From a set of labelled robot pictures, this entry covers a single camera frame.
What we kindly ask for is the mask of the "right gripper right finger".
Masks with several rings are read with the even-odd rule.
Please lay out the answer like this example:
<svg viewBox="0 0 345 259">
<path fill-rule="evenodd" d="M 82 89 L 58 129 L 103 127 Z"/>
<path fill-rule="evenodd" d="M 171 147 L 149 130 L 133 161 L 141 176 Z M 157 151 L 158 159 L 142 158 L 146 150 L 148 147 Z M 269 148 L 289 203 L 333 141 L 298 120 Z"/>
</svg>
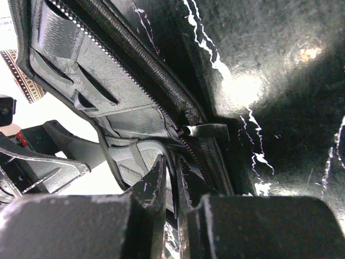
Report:
<svg viewBox="0 0 345 259">
<path fill-rule="evenodd" d="M 344 258 L 329 207 L 304 196 L 218 194 L 176 160 L 181 258 Z"/>
</svg>

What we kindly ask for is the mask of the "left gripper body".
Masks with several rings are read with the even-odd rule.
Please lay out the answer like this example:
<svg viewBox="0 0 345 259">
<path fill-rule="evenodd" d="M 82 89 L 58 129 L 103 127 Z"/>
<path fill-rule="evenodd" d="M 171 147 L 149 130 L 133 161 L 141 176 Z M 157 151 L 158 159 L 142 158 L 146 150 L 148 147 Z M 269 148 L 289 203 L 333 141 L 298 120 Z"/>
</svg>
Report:
<svg viewBox="0 0 345 259">
<path fill-rule="evenodd" d="M 13 124 L 16 113 L 16 100 L 10 96 L 1 95 L 1 139 L 17 143 L 15 134 L 20 127 Z M 19 161 L 1 153 L 1 205 L 7 205 L 20 196 L 29 182 L 19 166 Z"/>
</svg>

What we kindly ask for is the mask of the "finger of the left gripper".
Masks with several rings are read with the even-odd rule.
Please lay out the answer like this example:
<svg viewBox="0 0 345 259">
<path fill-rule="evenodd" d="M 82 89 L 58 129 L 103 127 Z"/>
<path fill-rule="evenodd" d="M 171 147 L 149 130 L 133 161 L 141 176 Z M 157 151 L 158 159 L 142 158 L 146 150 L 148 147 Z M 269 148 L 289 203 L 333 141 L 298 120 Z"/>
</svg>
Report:
<svg viewBox="0 0 345 259">
<path fill-rule="evenodd" d="M 63 152 L 68 159 L 86 163 L 90 169 L 105 161 L 99 143 L 72 134 L 56 120 L 20 130 L 20 143 L 41 154 Z"/>
<path fill-rule="evenodd" d="M 2 149 L 1 153 L 19 161 L 19 166 L 29 182 L 22 194 L 57 194 L 74 180 L 91 171 L 90 167 L 83 162 L 32 151 L 17 153 Z"/>
</svg>

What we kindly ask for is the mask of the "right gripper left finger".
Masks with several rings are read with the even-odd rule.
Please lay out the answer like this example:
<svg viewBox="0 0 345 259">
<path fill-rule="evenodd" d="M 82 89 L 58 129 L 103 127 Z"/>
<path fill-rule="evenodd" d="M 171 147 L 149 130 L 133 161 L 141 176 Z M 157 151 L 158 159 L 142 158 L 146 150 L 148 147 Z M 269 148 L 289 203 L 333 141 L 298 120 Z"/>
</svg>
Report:
<svg viewBox="0 0 345 259">
<path fill-rule="evenodd" d="M 22 196 L 1 212 L 1 258 L 161 258 L 167 161 L 120 195 Z"/>
</svg>

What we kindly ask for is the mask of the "black zip tool case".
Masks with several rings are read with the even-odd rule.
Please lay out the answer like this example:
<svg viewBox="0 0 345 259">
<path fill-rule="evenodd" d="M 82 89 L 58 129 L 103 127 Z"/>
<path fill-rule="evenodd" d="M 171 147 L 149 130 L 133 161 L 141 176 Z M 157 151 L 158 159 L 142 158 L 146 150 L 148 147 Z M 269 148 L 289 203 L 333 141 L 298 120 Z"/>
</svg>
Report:
<svg viewBox="0 0 345 259">
<path fill-rule="evenodd" d="M 170 170 L 167 210 L 177 199 L 176 166 L 195 191 L 255 196 L 237 119 L 216 114 L 199 50 L 220 60 L 195 1 L 8 1 L 14 62 L 29 98 L 49 93 L 96 131 L 122 191 L 156 157 Z"/>
</svg>

